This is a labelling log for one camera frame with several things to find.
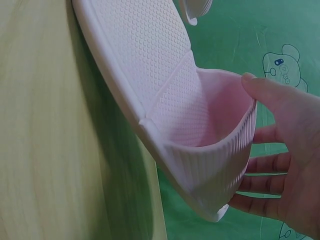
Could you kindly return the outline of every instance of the cartoon bear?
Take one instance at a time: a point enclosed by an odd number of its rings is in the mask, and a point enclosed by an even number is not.
[[[282,54],[268,52],[263,57],[266,78],[308,92],[308,84],[301,78],[299,51],[290,44],[282,46]]]
[[[279,240],[307,240],[310,239],[306,235],[296,232],[287,224],[283,223],[279,234]]]

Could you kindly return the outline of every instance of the green fabric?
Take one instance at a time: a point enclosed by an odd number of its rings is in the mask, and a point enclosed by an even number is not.
[[[264,77],[264,68],[272,67],[279,58],[289,70],[289,85],[296,86],[300,82],[299,88],[306,91],[308,87],[309,93],[320,96],[319,12],[318,0],[214,0],[210,12],[198,19],[198,25],[186,24],[186,28],[199,67],[238,74],[251,72]],[[259,104],[257,127],[272,123],[271,113]],[[284,151],[283,144],[261,144],[252,146],[251,155]],[[158,174],[169,240],[309,239],[280,221],[233,208],[229,208],[220,222],[207,222],[185,204],[160,170]]]

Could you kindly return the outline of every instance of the hand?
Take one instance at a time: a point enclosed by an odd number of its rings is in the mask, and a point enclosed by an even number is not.
[[[251,158],[247,173],[279,174],[245,176],[239,187],[240,192],[280,198],[235,194],[229,205],[320,239],[320,98],[249,73],[242,85],[275,118],[274,125],[256,130],[253,143],[285,143],[288,152]]]

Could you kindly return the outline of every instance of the bear face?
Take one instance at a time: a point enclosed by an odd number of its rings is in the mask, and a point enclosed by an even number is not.
[[[282,47],[282,54],[269,52],[263,57],[263,70],[266,78],[281,84],[297,87],[301,80],[298,64],[300,54],[289,44]]]

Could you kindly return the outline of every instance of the white slipper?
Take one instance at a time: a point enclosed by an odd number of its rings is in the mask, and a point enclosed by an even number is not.
[[[179,0],[183,20],[190,25],[197,25],[197,18],[207,14],[213,0]]]
[[[246,171],[256,125],[256,101],[241,76],[196,67],[172,0],[73,0],[73,7],[138,137],[183,199],[217,222]]]

